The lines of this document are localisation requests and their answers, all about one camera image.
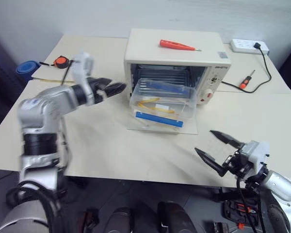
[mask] table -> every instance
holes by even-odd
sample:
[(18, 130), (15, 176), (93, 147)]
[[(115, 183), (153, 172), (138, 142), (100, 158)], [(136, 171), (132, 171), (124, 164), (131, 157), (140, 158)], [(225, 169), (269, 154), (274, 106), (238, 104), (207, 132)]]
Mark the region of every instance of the table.
[[(94, 56), (93, 76), (123, 81), (125, 45), (126, 39), (122, 38), (63, 36), (46, 62), (59, 55), (72, 57), (82, 47)], [(229, 53), (232, 60), (237, 59), (238, 54)], [(248, 70), (258, 70), (257, 64), (258, 60), (248, 63)], [(234, 75), (238, 70), (237, 77), (247, 75), (232, 67)], [(55, 80), (60, 79), (63, 72), (53, 67), (41, 67), (33, 76)], [(198, 106), (198, 135), (127, 130), (129, 105), (126, 93), (95, 106), (82, 106), (65, 117), (73, 154), (67, 175), (233, 187), (236, 182), (233, 175), (228, 173), (219, 177), (194, 151), (197, 146), (222, 163), (233, 149), (209, 133), (209, 130), (219, 130), (245, 142), (270, 142), (269, 169), (291, 178), (291, 91), (283, 85), (277, 72), (272, 74), (274, 78), (269, 83), (272, 88), (267, 84), (264, 91), (254, 94), (221, 90), (215, 92), (207, 105)], [(0, 169), (19, 170), (21, 134), (16, 123), (17, 105), (56, 85), (41, 81), (28, 83), (0, 125)]]

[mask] gray wall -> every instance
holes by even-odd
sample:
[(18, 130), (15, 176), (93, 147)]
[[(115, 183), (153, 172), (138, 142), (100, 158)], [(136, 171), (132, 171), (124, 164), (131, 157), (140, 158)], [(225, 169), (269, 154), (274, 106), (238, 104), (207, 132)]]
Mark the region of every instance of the gray wall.
[(64, 33), (127, 37), (132, 27), (263, 40), (280, 67), (291, 51), (291, 0), (0, 0), (0, 42), (18, 64), (43, 61)]

